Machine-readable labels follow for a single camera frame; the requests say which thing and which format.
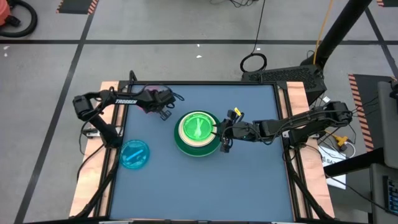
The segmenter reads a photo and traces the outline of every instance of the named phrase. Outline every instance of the yellow sticker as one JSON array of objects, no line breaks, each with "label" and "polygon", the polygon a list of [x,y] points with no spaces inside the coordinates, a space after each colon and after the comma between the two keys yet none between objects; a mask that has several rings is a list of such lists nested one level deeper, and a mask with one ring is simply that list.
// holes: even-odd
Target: yellow sticker
[{"label": "yellow sticker", "polygon": [[241,116],[241,115],[242,115],[241,112],[238,110],[238,108],[235,108],[234,110],[235,110],[235,113],[238,114],[238,116]]}]

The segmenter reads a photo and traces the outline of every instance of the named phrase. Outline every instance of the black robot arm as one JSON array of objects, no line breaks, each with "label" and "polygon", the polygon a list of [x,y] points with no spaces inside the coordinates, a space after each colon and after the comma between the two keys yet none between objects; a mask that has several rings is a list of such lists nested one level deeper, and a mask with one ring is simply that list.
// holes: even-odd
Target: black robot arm
[{"label": "black robot arm", "polygon": [[[116,132],[115,126],[107,124],[101,118],[100,113],[109,105],[136,105],[141,107],[145,113],[159,113],[163,120],[171,115],[167,108],[174,108],[175,96],[183,100],[180,95],[173,93],[170,88],[166,90],[146,90],[145,87],[138,93],[115,92],[111,87],[109,90],[89,92],[76,96],[73,106],[77,117],[85,122],[90,122],[99,132],[106,147],[118,147],[121,145],[121,137]],[[99,101],[97,107],[93,107],[91,99]]]},{"label": "black robot arm", "polygon": [[339,101],[314,107],[310,111],[289,118],[252,123],[241,121],[236,112],[229,110],[228,119],[224,119],[218,125],[217,135],[220,137],[223,152],[229,152],[231,139],[270,144],[282,133],[289,139],[290,146],[302,147],[310,136],[324,131],[327,127],[339,128],[349,125],[352,115],[346,104]]}]

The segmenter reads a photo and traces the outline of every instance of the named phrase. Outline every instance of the wooden table frame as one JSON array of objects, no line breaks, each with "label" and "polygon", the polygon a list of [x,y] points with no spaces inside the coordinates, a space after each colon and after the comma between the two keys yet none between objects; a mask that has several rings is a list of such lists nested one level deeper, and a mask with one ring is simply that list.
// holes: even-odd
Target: wooden table frame
[{"label": "wooden table frame", "polygon": [[[166,85],[174,85],[176,83],[184,84],[184,83],[195,83],[202,85],[220,85],[220,83],[224,83],[225,85],[237,84],[238,82],[165,82]],[[128,84],[128,81],[120,81],[120,82],[103,82],[101,84],[101,90],[107,90],[109,87],[113,86],[115,89],[120,89],[124,87],[124,85]],[[278,109],[280,110],[280,117],[286,118],[288,115],[302,113],[304,111],[308,111],[308,103],[307,97],[305,95],[305,90],[303,83],[301,82],[281,82],[278,83],[269,83],[270,85],[274,85],[275,97],[279,96],[279,99],[276,98]],[[104,109],[104,114],[102,114],[102,118],[106,123],[114,123],[117,126],[123,125],[123,114],[127,111],[124,106],[110,105]],[[102,144],[100,138],[93,138],[87,141],[85,154],[89,156],[95,149],[97,149]],[[313,146],[318,148],[317,142],[314,139],[309,139],[307,144],[309,146]],[[70,216],[76,215],[80,212],[86,203],[90,200],[91,196],[96,192],[98,188],[98,184],[102,181],[106,175],[105,167],[108,168],[113,164],[114,155],[116,154],[115,149],[106,149],[100,151],[94,158],[86,163],[84,168],[82,168],[80,172],[80,178],[76,185],[75,196],[73,198],[72,207],[70,210]],[[318,152],[315,152],[314,149],[310,147],[305,147],[300,150],[299,159],[295,159],[293,161],[293,165],[295,170],[299,173],[299,175],[304,179],[307,189],[313,195],[315,200],[322,206],[324,211],[327,212],[331,217],[334,217],[333,207],[331,205],[330,195],[328,191],[328,187],[326,184],[325,174],[323,172],[322,160],[320,159],[320,155]],[[91,213],[90,216],[106,216],[109,214],[110,206],[108,206],[111,201],[111,194],[113,188],[112,181],[111,184],[108,185],[105,190],[102,199],[95,212]],[[309,209],[308,203],[303,198],[303,195],[300,189],[295,185],[291,184],[292,181],[289,180],[290,184],[290,193],[292,199],[292,208],[295,220],[297,217],[301,218],[316,218],[316,214],[313,210]]]}]

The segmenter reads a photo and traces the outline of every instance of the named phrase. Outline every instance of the pink object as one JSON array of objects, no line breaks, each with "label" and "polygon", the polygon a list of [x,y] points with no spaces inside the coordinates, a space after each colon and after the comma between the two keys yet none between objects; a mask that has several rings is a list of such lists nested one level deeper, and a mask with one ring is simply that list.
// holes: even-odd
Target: pink object
[{"label": "pink object", "polygon": [[0,26],[6,23],[7,16],[11,15],[7,0],[0,0]]}]

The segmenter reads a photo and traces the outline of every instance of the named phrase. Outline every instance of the yellow cable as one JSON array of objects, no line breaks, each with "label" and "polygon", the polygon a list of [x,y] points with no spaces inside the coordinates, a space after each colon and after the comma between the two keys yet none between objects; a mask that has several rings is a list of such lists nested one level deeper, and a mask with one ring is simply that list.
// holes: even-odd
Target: yellow cable
[{"label": "yellow cable", "polygon": [[323,28],[325,28],[326,21],[328,20],[329,13],[330,13],[331,6],[332,6],[332,5],[333,5],[333,0],[330,0],[330,2],[329,2],[329,8],[328,8],[328,11],[326,12],[325,18],[324,18],[324,20],[323,20],[323,24],[322,24],[322,27],[321,27],[321,31],[319,32],[317,44],[316,44],[316,46],[315,46],[315,51],[314,51],[314,53],[313,53],[313,62],[312,62],[313,64],[315,64],[315,60],[317,59],[317,51],[318,51],[319,41],[320,41],[321,36],[322,36],[322,33],[323,33]]}]

